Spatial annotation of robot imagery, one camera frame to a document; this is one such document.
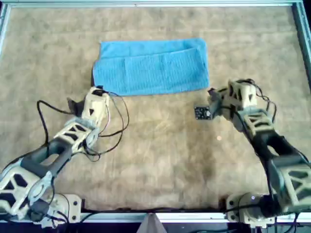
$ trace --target folded towel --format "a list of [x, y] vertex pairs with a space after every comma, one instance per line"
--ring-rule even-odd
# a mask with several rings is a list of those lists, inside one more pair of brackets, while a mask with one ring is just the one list
[[95, 85], [122, 96], [171, 94], [208, 87], [204, 40], [103, 42]]

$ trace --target brown carpet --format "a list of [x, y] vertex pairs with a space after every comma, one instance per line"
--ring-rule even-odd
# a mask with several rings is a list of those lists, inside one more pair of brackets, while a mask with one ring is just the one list
[[[290, 7], [15, 8], [0, 59], [0, 168], [44, 142], [38, 99], [66, 109], [66, 97], [84, 97], [101, 41], [190, 37], [207, 42], [211, 86], [254, 79], [278, 106], [279, 133], [311, 158], [311, 95]], [[125, 101], [131, 121], [120, 146], [96, 163], [77, 155], [56, 192], [101, 210], [215, 207], [232, 193], [267, 191], [259, 159], [230, 122], [195, 120], [206, 90]], [[43, 111], [51, 136], [69, 119]], [[111, 114], [109, 132], [121, 125]]]

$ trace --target wire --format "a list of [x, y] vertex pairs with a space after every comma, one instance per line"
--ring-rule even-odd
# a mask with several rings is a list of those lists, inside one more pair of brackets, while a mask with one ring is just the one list
[[293, 221], [292, 226], [291, 226], [287, 231], [285, 231], [284, 233], [289, 233], [289, 232], [291, 232], [293, 228], [294, 228], [294, 233], [297, 231], [297, 219], [298, 219], [298, 217], [299, 217], [299, 214], [300, 214], [300, 213], [296, 213], [296, 214], [295, 214], [295, 218], [294, 218], [294, 221]]
[[120, 136], [119, 136], [119, 139], [118, 139], [117, 143], [116, 143], [113, 147], [111, 147], [110, 149], [107, 149], [107, 150], [101, 151], [101, 152], [97, 152], [97, 151], [95, 151], [95, 150], [93, 150], [93, 149], [91, 149], [91, 148], [89, 148], [89, 147], [86, 147], [86, 153], [87, 153], [88, 155], [90, 155], [90, 156], [98, 156], [98, 157], [99, 157], [98, 160], [100, 159], [100, 156], [101, 156], [102, 154], [106, 154], [106, 153], [108, 153], [108, 152], [114, 150], [114, 149], [119, 145], [119, 143], [121, 142], [122, 136], [123, 136], [123, 131], [127, 128], [128, 124], [129, 124], [129, 121], [130, 121], [130, 117], [129, 117], [129, 113], [128, 113], [128, 110], [127, 110], [127, 106], [126, 106], [126, 103], [125, 103], [125, 101], [123, 100], [123, 98], [122, 98], [122, 100], [123, 100], [123, 103], [124, 103], [124, 105], [125, 105], [126, 112], [127, 112], [127, 117], [128, 117], [127, 125], [126, 125], [125, 127], [124, 127], [124, 119], [123, 119], [123, 116], [122, 116], [122, 114], [121, 114], [119, 108], [117, 107], [117, 104], [116, 104], [116, 102], [115, 102], [115, 100], [113, 99], [112, 96], [111, 96], [111, 100], [112, 100], [114, 106], [116, 107], [116, 109], [117, 109], [117, 111], [118, 111], [118, 114], [119, 114], [119, 116], [120, 116], [120, 118], [121, 118], [121, 121], [122, 121], [122, 129], [119, 130], [119, 131], [117, 131], [117, 132], [115, 132], [115, 133], [112, 133], [112, 134], [110, 134], [110, 135], [102, 135], [102, 137], [104, 137], [104, 136], [114, 136], [114, 135], [117, 135], [117, 134], [120, 133]]
[[111, 136], [117, 135], [117, 134], [119, 134], [119, 133], [122, 133], [124, 130], [127, 129], [128, 125], [129, 125], [129, 123], [130, 123], [130, 115], [129, 115], [129, 113], [128, 113], [128, 108], [127, 108], [127, 105], [126, 105], [126, 103], [125, 103], [123, 97], [122, 97], [122, 96], [119, 96], [118, 94], [116, 94], [116, 93], [114, 93], [114, 92], [108, 92], [108, 94], [109, 94], [109, 96], [111, 97], [112, 100], [113, 100], [113, 98], [112, 98], [111, 94], [121, 98], [121, 100], [122, 100], [122, 102], [123, 102], [123, 104], [124, 104], [124, 106], [125, 106], [125, 109], [126, 109], [126, 114], [127, 114], [127, 119], [128, 119], [128, 121], [127, 121], [127, 123], [126, 123], [126, 126], [125, 126], [125, 127], [122, 127], [121, 130], [118, 130], [118, 131], [116, 131], [116, 132], [114, 132], [114, 133], [111, 133], [111, 134], [108, 134], [108, 135], [100, 135], [99, 137], [111, 137]]
[[268, 112], [269, 111], [269, 107], [270, 107], [270, 104], [273, 104], [274, 105], [274, 112], [273, 112], [273, 116], [272, 116], [272, 122], [274, 123], [275, 122], [275, 119], [276, 119], [276, 112], [277, 112], [277, 106], [276, 106], [276, 103], [274, 103], [273, 101], [271, 101], [269, 99], [269, 97], [265, 96], [262, 92], [262, 89], [255, 83], [254, 80], [252, 79], [242, 79], [242, 80], [238, 80], [237, 81], [238, 83], [248, 83], [248, 84], [251, 84], [253, 85], [258, 91], [259, 93], [257, 92], [256, 90], [256, 95], [260, 98], [262, 98], [264, 101], [267, 102], [267, 107], [266, 107], [266, 111]]
[[102, 131], [100, 131], [100, 133], [98, 135], [100, 135], [108, 126], [109, 122], [110, 122], [110, 113], [109, 113], [109, 108], [108, 108], [108, 105], [106, 104], [106, 110], [107, 110], [107, 117], [108, 117], [108, 120], [107, 120], [107, 123], [105, 125], [105, 127], [103, 128]]
[[69, 211], [70, 211], [69, 200], [68, 200], [68, 198], [67, 198], [64, 194], [61, 194], [61, 193], [58, 193], [58, 194], [61, 195], [61, 196], [63, 196], [63, 197], [66, 199], [66, 201], [67, 201], [67, 204], [68, 204], [68, 214], [67, 214], [67, 217], [69, 218]]
[[53, 110], [55, 110], [55, 111], [57, 111], [59, 113], [72, 115], [72, 112], [67, 112], [67, 111], [64, 111], [64, 110], [60, 110], [60, 109], [50, 105], [49, 103], [47, 103], [47, 102], [45, 102], [43, 100], [38, 100], [37, 101], [37, 110], [38, 110], [38, 113], [39, 113], [39, 116], [40, 116], [40, 119], [41, 119], [41, 123], [42, 123], [43, 129], [44, 129], [44, 133], [45, 133], [45, 143], [44, 143], [44, 145], [46, 145], [46, 144], [49, 143], [49, 132], [48, 132], [48, 128], [46, 126], [46, 123], [45, 123], [45, 120], [44, 120], [41, 108], [40, 108], [40, 104], [41, 103], [46, 105], [46, 106], [48, 106], [49, 108], [52, 108]]

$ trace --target blue towel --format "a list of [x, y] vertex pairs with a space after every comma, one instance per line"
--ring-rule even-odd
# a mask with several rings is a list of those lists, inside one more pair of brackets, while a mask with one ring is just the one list
[[207, 46], [199, 38], [103, 42], [93, 78], [121, 96], [203, 89], [209, 85]]

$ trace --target black cable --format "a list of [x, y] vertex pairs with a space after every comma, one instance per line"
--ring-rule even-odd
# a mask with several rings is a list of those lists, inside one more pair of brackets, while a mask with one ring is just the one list
[[116, 94], [116, 93], [114, 93], [114, 92], [108, 92], [108, 94], [109, 94], [109, 96], [111, 97], [112, 100], [113, 100], [113, 98], [112, 98], [112, 96], [111, 96], [110, 94], [115, 95], [115, 96], [121, 98], [121, 100], [123, 101], [123, 104], [124, 104], [124, 106], [125, 106], [125, 109], [126, 109], [126, 114], [127, 114], [127, 119], [128, 119], [128, 120], [127, 120], [127, 123], [126, 123], [125, 127], [122, 127], [121, 130], [118, 130], [118, 131], [116, 131], [116, 132], [114, 132], [114, 133], [107, 134], [107, 135], [99, 135], [99, 137], [111, 137], [111, 136], [117, 135], [117, 134], [119, 134], [119, 133], [122, 133], [124, 130], [127, 129], [128, 125], [129, 125], [129, 123], [130, 123], [130, 115], [129, 115], [129, 113], [128, 113], [128, 108], [127, 108], [127, 105], [126, 105], [126, 103], [125, 103], [123, 97], [120, 96], [120, 95], [118, 95], [118, 94]]
[[248, 83], [248, 84], [251, 84], [253, 85], [255, 88], [256, 88], [256, 95], [260, 98], [262, 98], [264, 101], [267, 102], [267, 107], [266, 107], [266, 111], [268, 112], [269, 111], [269, 107], [270, 107], [270, 104], [273, 104], [274, 105], [274, 112], [273, 112], [273, 116], [272, 116], [272, 122], [274, 123], [275, 122], [275, 118], [276, 118], [276, 112], [277, 112], [277, 106], [276, 106], [276, 103], [274, 103], [273, 101], [271, 101], [269, 99], [269, 97], [265, 96], [262, 92], [262, 89], [255, 83], [254, 80], [252, 79], [242, 79], [242, 80], [238, 80], [237, 81], [238, 83]]
[[42, 123], [43, 129], [44, 129], [44, 133], [45, 133], [45, 143], [44, 143], [44, 145], [46, 145], [46, 144], [49, 143], [49, 132], [48, 132], [48, 128], [46, 126], [46, 123], [45, 123], [45, 120], [44, 120], [41, 108], [40, 108], [40, 104], [41, 103], [46, 105], [46, 106], [48, 106], [49, 108], [52, 108], [53, 110], [55, 110], [55, 111], [57, 111], [59, 113], [72, 115], [72, 112], [67, 112], [67, 111], [64, 111], [64, 110], [60, 110], [60, 109], [50, 105], [49, 103], [47, 103], [47, 102], [45, 102], [43, 100], [38, 100], [37, 101], [37, 110], [38, 110], [38, 113], [39, 113], [39, 116], [40, 116], [40, 119], [41, 119], [41, 123]]
[[58, 193], [59, 195], [63, 196], [66, 201], [67, 201], [67, 204], [68, 204], [68, 214], [67, 214], [67, 217], [69, 218], [69, 212], [70, 212], [70, 204], [69, 204], [69, 200], [68, 198], [64, 195], [64, 194], [61, 194], [61, 193]]
[[296, 214], [295, 214], [295, 218], [294, 218], [294, 221], [293, 221], [292, 226], [291, 226], [287, 231], [285, 231], [284, 233], [289, 233], [289, 232], [291, 232], [293, 228], [294, 228], [294, 233], [297, 231], [297, 219], [298, 219], [298, 217], [299, 217], [299, 214], [300, 214], [300, 213], [296, 213]]
[[122, 114], [121, 114], [119, 108], [117, 107], [117, 104], [116, 104], [115, 100], [114, 100], [112, 97], [111, 97], [111, 99], [112, 99], [112, 102], [113, 102], [114, 106], [116, 107], [116, 109], [117, 109], [117, 111], [118, 111], [118, 114], [119, 114], [119, 116], [120, 116], [120, 118], [121, 118], [121, 121], [122, 121], [122, 129], [119, 130], [119, 131], [117, 131], [117, 132], [115, 132], [115, 133], [113, 133], [113, 134], [110, 134], [110, 135], [100, 135], [100, 136], [104, 137], [104, 136], [114, 136], [114, 135], [117, 135], [117, 134], [120, 133], [120, 136], [119, 136], [119, 139], [118, 139], [117, 143], [116, 143], [113, 147], [111, 147], [110, 149], [107, 149], [107, 150], [101, 151], [101, 152], [97, 152], [97, 151], [95, 151], [95, 150], [93, 150], [93, 149], [91, 149], [91, 148], [89, 148], [89, 147], [86, 147], [86, 153], [87, 153], [88, 155], [90, 155], [90, 156], [98, 156], [98, 157], [99, 157], [98, 160], [100, 159], [100, 156], [101, 156], [102, 154], [106, 154], [106, 153], [108, 153], [108, 152], [114, 150], [114, 149], [119, 145], [119, 143], [121, 142], [122, 136], [123, 136], [123, 131], [127, 128], [128, 124], [129, 124], [129, 121], [130, 121], [130, 117], [129, 117], [129, 113], [128, 113], [128, 110], [127, 110], [127, 106], [126, 106], [126, 103], [125, 103], [125, 101], [123, 100], [123, 98], [122, 98], [122, 100], [123, 100], [124, 105], [125, 105], [125, 107], [126, 107], [126, 112], [127, 112], [127, 117], [128, 117], [128, 121], [127, 121], [127, 124], [126, 124], [125, 127], [124, 127], [124, 119], [123, 119], [123, 116], [122, 116]]
[[274, 218], [274, 233], [277, 233], [277, 217]]

